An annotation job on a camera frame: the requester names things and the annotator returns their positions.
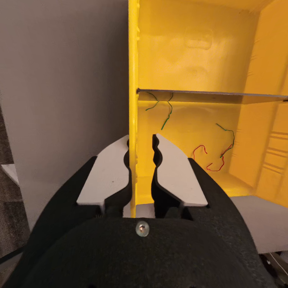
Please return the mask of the yellow bin with divider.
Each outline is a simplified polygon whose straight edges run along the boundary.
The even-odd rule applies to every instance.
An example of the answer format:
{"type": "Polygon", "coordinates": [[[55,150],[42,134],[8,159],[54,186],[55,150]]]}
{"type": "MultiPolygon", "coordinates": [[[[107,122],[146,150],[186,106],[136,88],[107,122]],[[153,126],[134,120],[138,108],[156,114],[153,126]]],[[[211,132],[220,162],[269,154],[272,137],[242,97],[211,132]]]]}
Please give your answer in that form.
{"type": "Polygon", "coordinates": [[[136,207],[153,203],[152,136],[178,146],[228,196],[287,207],[287,104],[222,104],[138,99],[136,90],[287,96],[287,1],[128,1],[129,136],[136,207]],[[225,165],[219,172],[220,155],[225,165]]]}

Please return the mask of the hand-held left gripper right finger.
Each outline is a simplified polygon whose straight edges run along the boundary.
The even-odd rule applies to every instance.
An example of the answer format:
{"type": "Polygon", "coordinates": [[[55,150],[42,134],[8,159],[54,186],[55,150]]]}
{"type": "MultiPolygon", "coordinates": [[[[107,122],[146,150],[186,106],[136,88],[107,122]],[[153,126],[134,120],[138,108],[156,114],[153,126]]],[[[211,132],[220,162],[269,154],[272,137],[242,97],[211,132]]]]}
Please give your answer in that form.
{"type": "Polygon", "coordinates": [[[208,201],[186,154],[159,133],[152,136],[152,148],[155,218],[165,218],[171,208],[182,215],[186,207],[206,207],[208,201]]]}

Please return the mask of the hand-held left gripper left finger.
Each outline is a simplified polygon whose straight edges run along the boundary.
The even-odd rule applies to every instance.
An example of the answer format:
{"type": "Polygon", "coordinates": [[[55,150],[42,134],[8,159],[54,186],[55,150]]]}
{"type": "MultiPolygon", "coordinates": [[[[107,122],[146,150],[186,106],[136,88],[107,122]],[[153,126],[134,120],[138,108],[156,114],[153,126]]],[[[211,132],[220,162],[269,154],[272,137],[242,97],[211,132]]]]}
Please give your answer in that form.
{"type": "Polygon", "coordinates": [[[123,218],[132,199],[129,135],[104,148],[97,156],[77,199],[80,206],[98,206],[107,217],[123,218]]]}

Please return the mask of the red thread scrap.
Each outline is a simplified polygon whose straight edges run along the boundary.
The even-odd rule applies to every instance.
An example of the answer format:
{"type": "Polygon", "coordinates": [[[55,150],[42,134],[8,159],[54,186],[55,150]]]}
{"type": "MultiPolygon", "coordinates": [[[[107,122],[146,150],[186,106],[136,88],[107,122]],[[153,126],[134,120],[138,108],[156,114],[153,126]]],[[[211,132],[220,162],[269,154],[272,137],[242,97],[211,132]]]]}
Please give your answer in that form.
{"type": "Polygon", "coordinates": [[[221,155],[220,155],[220,159],[222,160],[222,164],[218,169],[211,169],[211,165],[213,165],[213,163],[210,163],[207,167],[206,170],[210,171],[210,172],[219,172],[221,171],[221,169],[223,168],[223,166],[225,165],[225,160],[224,160],[224,155],[227,151],[231,150],[233,148],[233,144],[231,144],[221,155]]]}
{"type": "Polygon", "coordinates": [[[196,148],[193,150],[193,160],[195,160],[195,152],[196,152],[196,150],[199,149],[199,148],[201,148],[201,147],[204,149],[205,154],[208,154],[207,151],[206,151],[206,147],[205,147],[204,145],[199,145],[198,147],[196,147],[196,148]]]}

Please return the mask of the green thread scrap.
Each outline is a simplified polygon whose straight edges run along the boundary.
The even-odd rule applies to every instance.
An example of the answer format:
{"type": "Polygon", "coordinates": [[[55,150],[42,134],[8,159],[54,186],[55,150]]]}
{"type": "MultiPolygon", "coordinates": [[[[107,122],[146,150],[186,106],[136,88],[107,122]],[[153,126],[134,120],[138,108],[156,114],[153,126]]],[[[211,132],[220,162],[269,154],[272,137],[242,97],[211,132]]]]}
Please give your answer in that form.
{"type": "Polygon", "coordinates": [[[156,97],[153,93],[148,92],[148,91],[147,91],[146,93],[148,93],[149,95],[152,95],[152,96],[154,97],[155,101],[156,101],[156,103],[155,103],[152,107],[149,107],[149,108],[147,108],[147,109],[145,110],[145,111],[148,111],[148,110],[153,109],[153,108],[159,103],[159,101],[158,101],[157,97],[156,97]]]}
{"type": "Polygon", "coordinates": [[[231,132],[231,133],[232,133],[232,136],[233,136],[232,144],[220,155],[220,158],[223,158],[224,155],[225,155],[225,153],[228,152],[229,150],[231,150],[231,149],[234,147],[235,134],[234,134],[234,131],[233,131],[233,130],[225,129],[225,128],[223,128],[221,125],[219,125],[218,123],[216,123],[216,125],[217,125],[218,127],[220,127],[222,130],[226,131],[226,132],[231,132]]]}
{"type": "Polygon", "coordinates": [[[169,100],[167,101],[167,103],[168,103],[168,105],[169,105],[169,107],[170,107],[170,112],[168,113],[168,116],[167,116],[166,120],[164,121],[164,123],[163,123],[163,125],[162,125],[162,127],[161,127],[161,131],[164,129],[166,123],[167,123],[168,120],[170,119],[171,114],[172,114],[172,112],[173,112],[173,106],[172,106],[172,104],[170,103],[170,101],[172,100],[173,96],[174,96],[174,92],[171,93],[171,97],[170,97],[169,100]]]}

